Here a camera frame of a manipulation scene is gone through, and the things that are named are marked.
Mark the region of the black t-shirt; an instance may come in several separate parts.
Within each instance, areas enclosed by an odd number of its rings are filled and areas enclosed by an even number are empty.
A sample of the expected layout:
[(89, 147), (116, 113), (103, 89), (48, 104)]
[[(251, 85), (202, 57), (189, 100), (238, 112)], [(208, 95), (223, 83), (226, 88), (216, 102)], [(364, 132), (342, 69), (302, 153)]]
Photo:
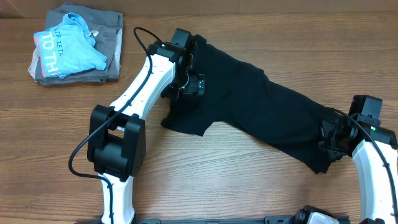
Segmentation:
[(270, 81), (263, 70), (239, 61), (194, 37), (193, 70), (205, 75), (198, 101), (178, 98), (161, 122), (165, 128), (204, 135), (223, 121), (300, 160), (314, 173), (326, 173), (343, 155), (320, 148), (319, 126), (333, 116), (323, 105)]

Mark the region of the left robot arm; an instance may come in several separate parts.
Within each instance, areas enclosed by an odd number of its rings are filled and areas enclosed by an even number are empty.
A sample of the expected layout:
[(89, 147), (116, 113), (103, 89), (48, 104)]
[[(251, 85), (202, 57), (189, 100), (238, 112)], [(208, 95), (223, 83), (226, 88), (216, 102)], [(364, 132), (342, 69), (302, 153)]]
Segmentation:
[(176, 103), (205, 94), (204, 76), (193, 72), (198, 45), (173, 41), (150, 45), (136, 79), (109, 106), (91, 112), (87, 158), (103, 188), (100, 223), (132, 223), (134, 176), (146, 156), (146, 118), (158, 98)]

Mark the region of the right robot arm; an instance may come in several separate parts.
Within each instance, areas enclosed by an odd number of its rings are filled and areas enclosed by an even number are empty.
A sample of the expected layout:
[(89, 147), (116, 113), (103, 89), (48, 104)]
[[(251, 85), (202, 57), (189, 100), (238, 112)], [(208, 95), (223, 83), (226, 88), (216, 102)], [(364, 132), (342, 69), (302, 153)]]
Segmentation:
[(361, 200), (361, 223), (397, 223), (397, 138), (370, 114), (348, 115), (327, 108), (334, 118), (320, 123), (320, 148), (350, 156)]

